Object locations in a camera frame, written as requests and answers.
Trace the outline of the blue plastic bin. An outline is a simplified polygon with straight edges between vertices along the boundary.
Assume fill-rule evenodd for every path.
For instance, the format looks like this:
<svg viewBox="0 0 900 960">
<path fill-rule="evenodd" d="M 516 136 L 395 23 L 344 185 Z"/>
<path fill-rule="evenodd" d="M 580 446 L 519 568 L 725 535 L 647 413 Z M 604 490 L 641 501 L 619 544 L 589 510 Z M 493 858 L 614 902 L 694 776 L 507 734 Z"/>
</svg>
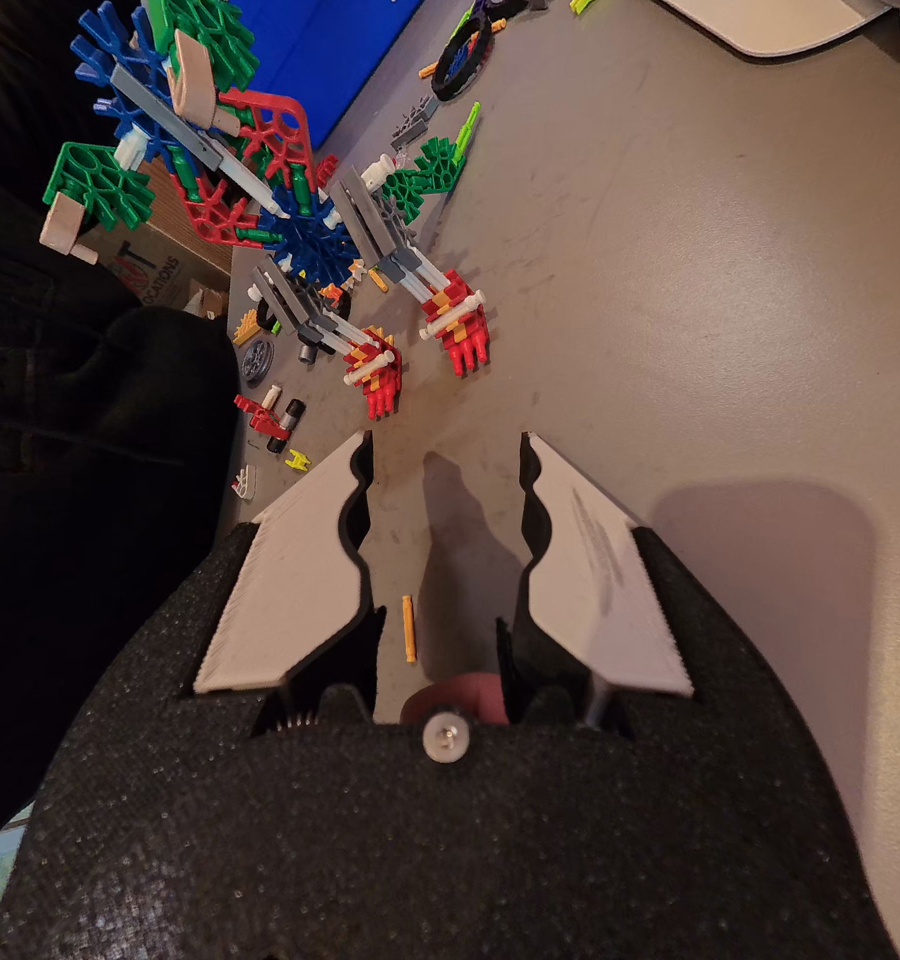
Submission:
<svg viewBox="0 0 900 960">
<path fill-rule="evenodd" d="M 295 99 L 320 147 L 420 1 L 237 1 L 260 64 L 251 89 Z"/>
</svg>

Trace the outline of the dark grey connector piece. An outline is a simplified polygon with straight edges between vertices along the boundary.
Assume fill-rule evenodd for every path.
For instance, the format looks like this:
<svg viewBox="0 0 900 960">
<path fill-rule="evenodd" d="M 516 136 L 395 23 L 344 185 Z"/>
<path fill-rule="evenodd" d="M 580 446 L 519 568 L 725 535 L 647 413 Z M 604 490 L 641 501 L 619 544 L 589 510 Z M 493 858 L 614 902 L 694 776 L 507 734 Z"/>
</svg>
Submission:
<svg viewBox="0 0 900 960">
<path fill-rule="evenodd" d="M 429 128 L 432 115 L 438 109 L 438 106 L 439 101 L 434 95 L 423 96 L 405 114 L 402 123 L 395 129 L 391 137 L 391 149 L 398 152 L 425 134 Z"/>
</svg>

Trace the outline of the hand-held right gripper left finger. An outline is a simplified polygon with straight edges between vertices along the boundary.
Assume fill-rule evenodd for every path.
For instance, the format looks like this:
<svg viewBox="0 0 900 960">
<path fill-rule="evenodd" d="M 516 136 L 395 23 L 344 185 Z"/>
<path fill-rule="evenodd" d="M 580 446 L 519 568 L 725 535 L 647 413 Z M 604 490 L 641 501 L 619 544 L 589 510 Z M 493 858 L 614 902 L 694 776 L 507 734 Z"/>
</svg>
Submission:
<svg viewBox="0 0 900 960">
<path fill-rule="evenodd" d="M 373 436 L 360 430 L 253 519 L 195 694 L 279 690 L 296 717 L 348 685 L 373 715 L 386 609 L 359 552 L 373 479 Z"/>
</svg>

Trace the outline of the printed cardboard box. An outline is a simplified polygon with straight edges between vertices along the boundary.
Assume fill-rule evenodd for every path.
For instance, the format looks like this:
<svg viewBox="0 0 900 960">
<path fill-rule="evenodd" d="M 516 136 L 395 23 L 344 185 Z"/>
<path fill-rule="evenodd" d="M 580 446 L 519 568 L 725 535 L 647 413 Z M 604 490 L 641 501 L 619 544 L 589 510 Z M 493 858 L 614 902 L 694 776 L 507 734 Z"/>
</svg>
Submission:
<svg viewBox="0 0 900 960">
<path fill-rule="evenodd" d="M 204 318 L 225 319 L 230 268 L 180 245 L 148 224 L 135 229 L 119 222 L 110 231 L 98 224 L 80 237 L 98 262 L 144 306 L 186 309 Z"/>
</svg>

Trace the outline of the white monitor stand base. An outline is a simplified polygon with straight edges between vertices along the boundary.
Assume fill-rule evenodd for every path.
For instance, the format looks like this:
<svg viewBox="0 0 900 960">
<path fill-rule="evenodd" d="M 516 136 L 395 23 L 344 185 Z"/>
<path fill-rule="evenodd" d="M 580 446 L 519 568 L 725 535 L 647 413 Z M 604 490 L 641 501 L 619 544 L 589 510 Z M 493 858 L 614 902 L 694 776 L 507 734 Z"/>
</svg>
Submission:
<svg viewBox="0 0 900 960">
<path fill-rule="evenodd" d="M 886 13 L 877 1 L 668 1 L 667 5 L 745 56 L 775 59 L 839 41 Z"/>
</svg>

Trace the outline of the large black toy tyre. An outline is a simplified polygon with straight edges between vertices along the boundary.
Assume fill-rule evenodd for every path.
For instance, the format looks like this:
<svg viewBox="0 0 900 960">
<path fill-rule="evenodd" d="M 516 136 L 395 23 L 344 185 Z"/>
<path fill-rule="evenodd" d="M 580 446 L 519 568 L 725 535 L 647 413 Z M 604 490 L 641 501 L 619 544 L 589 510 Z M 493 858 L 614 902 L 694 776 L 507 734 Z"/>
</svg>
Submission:
<svg viewBox="0 0 900 960">
<path fill-rule="evenodd" d="M 482 10 L 474 10 L 448 42 L 432 74 L 432 93 L 448 102 L 465 90 L 480 71 L 492 50 L 491 21 Z"/>
</svg>

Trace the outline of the person's right hand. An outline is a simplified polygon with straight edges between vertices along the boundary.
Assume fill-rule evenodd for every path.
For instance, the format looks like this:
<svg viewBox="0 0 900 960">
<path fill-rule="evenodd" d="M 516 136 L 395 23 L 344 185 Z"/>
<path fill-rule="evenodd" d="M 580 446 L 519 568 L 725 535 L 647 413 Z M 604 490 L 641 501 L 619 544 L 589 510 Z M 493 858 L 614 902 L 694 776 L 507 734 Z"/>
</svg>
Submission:
<svg viewBox="0 0 900 960">
<path fill-rule="evenodd" d="M 508 724 L 501 677 L 470 672 L 447 678 L 417 691 L 404 703 L 401 724 L 422 721 L 437 708 L 468 714 L 484 724 Z"/>
</svg>

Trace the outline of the grey wheel hub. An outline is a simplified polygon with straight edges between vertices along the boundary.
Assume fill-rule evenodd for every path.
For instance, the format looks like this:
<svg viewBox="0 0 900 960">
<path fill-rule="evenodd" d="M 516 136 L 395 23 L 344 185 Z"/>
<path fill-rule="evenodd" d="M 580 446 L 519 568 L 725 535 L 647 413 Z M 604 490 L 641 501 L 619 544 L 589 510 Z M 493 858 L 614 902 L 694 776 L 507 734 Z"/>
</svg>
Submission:
<svg viewBox="0 0 900 960">
<path fill-rule="evenodd" d="M 240 363 L 241 375 L 248 387 L 257 386 L 265 378 L 274 354 L 275 346 L 271 339 L 256 338 L 250 342 Z"/>
</svg>

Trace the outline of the green fan connector assembly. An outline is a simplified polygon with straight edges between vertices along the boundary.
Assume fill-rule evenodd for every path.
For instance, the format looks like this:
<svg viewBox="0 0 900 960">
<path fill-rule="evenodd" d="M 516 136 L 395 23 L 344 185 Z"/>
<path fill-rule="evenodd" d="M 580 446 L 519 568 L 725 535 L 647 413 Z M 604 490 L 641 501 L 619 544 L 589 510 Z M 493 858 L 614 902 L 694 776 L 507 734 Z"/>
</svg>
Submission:
<svg viewBox="0 0 900 960">
<path fill-rule="evenodd" d="M 396 157 L 383 154 L 363 174 L 369 192 L 392 199 L 405 222 L 411 223 L 419 215 L 425 196 L 447 194 L 455 188 L 467 160 L 468 146 L 480 111 L 480 102 L 474 102 L 455 140 L 437 136 L 427 139 L 409 166 L 398 166 L 396 161 L 403 158 L 406 149 L 419 138 L 396 151 Z"/>
</svg>

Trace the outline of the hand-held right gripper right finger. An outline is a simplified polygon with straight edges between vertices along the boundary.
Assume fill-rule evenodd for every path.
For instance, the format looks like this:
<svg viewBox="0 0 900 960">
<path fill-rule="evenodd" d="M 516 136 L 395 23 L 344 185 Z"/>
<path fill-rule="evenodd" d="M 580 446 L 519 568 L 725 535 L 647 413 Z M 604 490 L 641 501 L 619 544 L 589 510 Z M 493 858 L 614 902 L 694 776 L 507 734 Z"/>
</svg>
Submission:
<svg viewBox="0 0 900 960">
<path fill-rule="evenodd" d="M 536 433 L 522 434 L 521 533 L 529 560 L 512 624 L 498 625 L 504 705 L 518 724 L 556 690 L 598 727 L 612 694 L 691 699 L 694 685 L 651 581 L 638 522 Z"/>
</svg>

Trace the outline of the red toy piece assembly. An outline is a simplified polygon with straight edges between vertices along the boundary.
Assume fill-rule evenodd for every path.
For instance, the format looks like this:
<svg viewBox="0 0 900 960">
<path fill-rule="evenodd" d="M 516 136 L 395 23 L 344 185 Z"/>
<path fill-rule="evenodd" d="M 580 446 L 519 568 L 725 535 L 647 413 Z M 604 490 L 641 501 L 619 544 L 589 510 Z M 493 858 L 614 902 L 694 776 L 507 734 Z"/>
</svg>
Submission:
<svg viewBox="0 0 900 960">
<path fill-rule="evenodd" d="M 257 402 L 242 394 L 237 394 L 234 398 L 236 406 L 250 415 L 250 428 L 268 438 L 266 448 L 274 454 L 282 454 L 287 449 L 293 432 L 307 410 L 305 402 L 299 398 L 291 398 L 284 414 L 277 415 L 275 405 L 282 392 L 282 386 L 273 384 L 263 402 Z"/>
</svg>

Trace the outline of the colourful construction toy model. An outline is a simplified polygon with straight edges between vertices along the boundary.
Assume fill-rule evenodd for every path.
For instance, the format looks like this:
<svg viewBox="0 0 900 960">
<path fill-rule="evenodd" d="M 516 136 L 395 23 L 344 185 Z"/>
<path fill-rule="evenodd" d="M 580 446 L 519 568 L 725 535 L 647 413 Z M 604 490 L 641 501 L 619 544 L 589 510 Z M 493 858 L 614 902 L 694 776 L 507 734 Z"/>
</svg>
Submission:
<svg viewBox="0 0 900 960">
<path fill-rule="evenodd" d="M 380 327 L 349 321 L 354 284 L 376 268 L 411 294 L 425 315 L 419 338 L 442 347 L 458 378 L 488 360 L 485 295 L 434 265 L 413 221 L 369 192 L 372 164 L 326 189 L 336 164 L 314 161 L 303 107 L 251 90 L 259 61 L 240 18 L 231 2 L 142 2 L 131 29 L 111 2 L 83 13 L 75 76 L 112 92 L 94 111 L 117 122 L 119 143 L 62 146 L 40 241 L 96 263 L 78 239 L 84 220 L 108 230 L 148 220 L 155 195 L 141 166 L 161 158 L 196 234 L 258 255 L 251 308 L 267 301 L 281 330 L 339 356 L 344 384 L 361 390 L 374 422 L 395 409 L 403 359 Z"/>
</svg>

